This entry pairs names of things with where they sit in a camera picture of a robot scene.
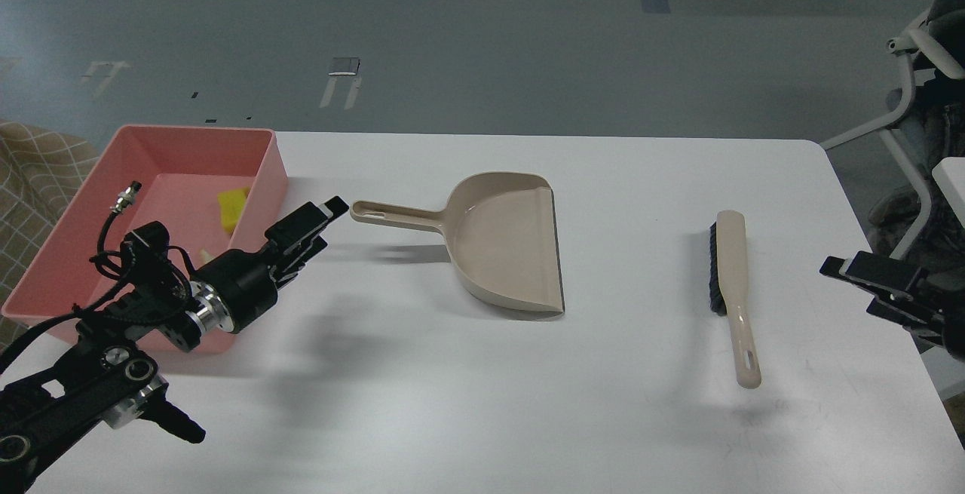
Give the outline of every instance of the gray floor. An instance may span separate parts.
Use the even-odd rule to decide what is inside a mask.
[[[99,147],[125,123],[211,119],[823,140],[884,111],[885,41],[930,2],[0,0],[0,116]],[[332,57],[362,59],[351,109],[347,79],[320,108]],[[94,61],[130,67],[96,95]],[[876,139],[832,158],[859,219],[903,183]]]

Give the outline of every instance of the dustpan handle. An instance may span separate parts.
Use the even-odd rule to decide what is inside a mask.
[[[395,226],[397,229],[423,230],[442,233],[442,213],[389,205],[387,203],[358,201],[349,210],[352,219],[370,225]]]

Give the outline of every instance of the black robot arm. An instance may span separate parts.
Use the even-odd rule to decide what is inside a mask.
[[[902,325],[965,361],[965,291],[935,287],[924,268],[865,251],[848,260],[828,256],[820,273],[875,296],[868,313]]]
[[[0,391],[0,492],[24,492],[44,470],[97,423],[120,428],[134,419],[156,422],[190,443],[204,429],[166,399],[167,381],[158,363],[138,349],[137,340],[159,330],[187,352],[205,333],[220,328],[238,333],[278,301],[285,287],[327,243],[320,233],[348,211],[335,196],[324,205],[309,202],[265,232],[256,253],[228,250],[195,270],[182,251],[183,274],[169,259],[169,235],[159,222],[128,232],[120,251],[104,251],[103,237],[117,215],[133,202],[140,186],[118,196],[103,231],[97,271],[117,284],[99,301],[28,330],[0,356],[0,373],[53,325],[78,319],[78,340],[52,367],[7,384]],[[132,289],[120,294],[121,289]],[[59,397],[44,385],[56,381]]]

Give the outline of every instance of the dustpan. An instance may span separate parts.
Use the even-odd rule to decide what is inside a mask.
[[[470,176],[441,211],[358,201],[349,213],[371,225],[442,234],[463,287],[483,302],[520,311],[564,309],[553,190],[538,175]]]

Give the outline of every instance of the white table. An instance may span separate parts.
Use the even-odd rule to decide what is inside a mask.
[[[965,157],[947,157],[931,171],[955,216],[965,225]]]
[[[199,446],[99,426],[38,492],[961,492],[965,453],[902,329],[818,275],[866,243],[805,141],[281,133],[285,209],[441,207],[470,174],[553,186],[566,313],[471,297],[437,235],[359,225],[227,354],[161,357]],[[734,381],[707,229],[745,213],[763,384]],[[15,375],[45,367],[44,339]]]

